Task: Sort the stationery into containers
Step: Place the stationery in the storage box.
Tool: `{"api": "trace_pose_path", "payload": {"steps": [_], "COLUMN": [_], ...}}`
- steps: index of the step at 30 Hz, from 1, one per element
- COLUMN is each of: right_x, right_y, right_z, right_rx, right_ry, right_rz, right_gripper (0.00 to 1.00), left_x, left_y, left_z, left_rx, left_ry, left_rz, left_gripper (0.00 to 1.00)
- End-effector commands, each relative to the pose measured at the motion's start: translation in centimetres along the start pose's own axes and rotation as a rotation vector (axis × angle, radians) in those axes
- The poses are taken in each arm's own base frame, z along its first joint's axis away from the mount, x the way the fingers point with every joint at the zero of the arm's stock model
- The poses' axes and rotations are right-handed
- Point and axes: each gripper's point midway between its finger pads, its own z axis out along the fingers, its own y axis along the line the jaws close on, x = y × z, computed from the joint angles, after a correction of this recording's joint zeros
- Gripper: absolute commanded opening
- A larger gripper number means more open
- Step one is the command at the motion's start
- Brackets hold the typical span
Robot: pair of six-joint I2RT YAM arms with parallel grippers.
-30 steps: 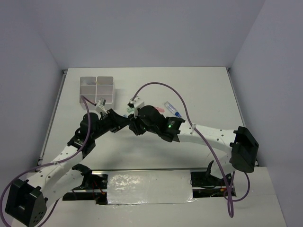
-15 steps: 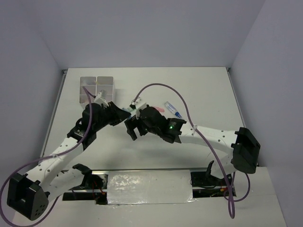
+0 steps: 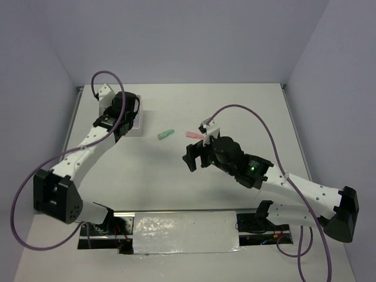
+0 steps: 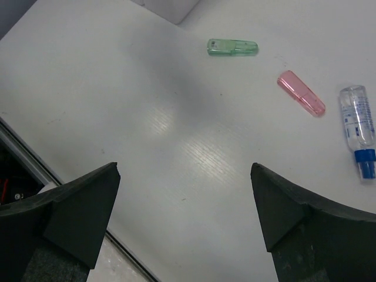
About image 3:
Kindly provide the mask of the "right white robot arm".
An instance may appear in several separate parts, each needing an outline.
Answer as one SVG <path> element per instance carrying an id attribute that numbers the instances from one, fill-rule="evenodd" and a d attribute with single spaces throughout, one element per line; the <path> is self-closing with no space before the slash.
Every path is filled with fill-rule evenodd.
<path id="1" fill-rule="evenodd" d="M 294 174 L 282 173 L 271 161 L 244 153 L 240 145 L 228 136 L 201 140 L 188 145 L 182 157 L 191 172 L 213 165 L 234 177 L 248 189 L 271 192 L 297 202 L 296 206 L 262 200 L 256 211 L 256 225 L 268 230 L 273 225 L 321 226 L 328 237 L 342 243 L 353 241 L 359 213 L 357 192 L 351 187 L 342 189 L 323 186 Z"/>

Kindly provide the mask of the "pink correction tape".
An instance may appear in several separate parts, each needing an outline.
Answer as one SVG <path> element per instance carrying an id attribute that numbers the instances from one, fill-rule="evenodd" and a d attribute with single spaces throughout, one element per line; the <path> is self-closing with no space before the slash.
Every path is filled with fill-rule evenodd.
<path id="1" fill-rule="evenodd" d="M 191 139 L 199 139 L 199 140 L 204 139 L 204 136 L 202 134 L 194 133 L 194 132 L 186 132 L 186 137 L 191 138 Z"/>

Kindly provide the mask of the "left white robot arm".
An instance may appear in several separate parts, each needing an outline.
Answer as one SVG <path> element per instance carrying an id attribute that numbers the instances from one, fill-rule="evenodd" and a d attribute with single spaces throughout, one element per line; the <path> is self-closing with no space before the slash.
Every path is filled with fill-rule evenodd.
<path id="1" fill-rule="evenodd" d="M 130 92 L 108 93 L 111 102 L 93 123 L 89 133 L 72 152 L 51 170 L 33 177 L 33 207 L 63 223 L 85 221 L 101 234 L 109 234 L 125 222 L 99 203 L 84 201 L 78 188 L 95 163 L 133 127 L 140 98 Z"/>

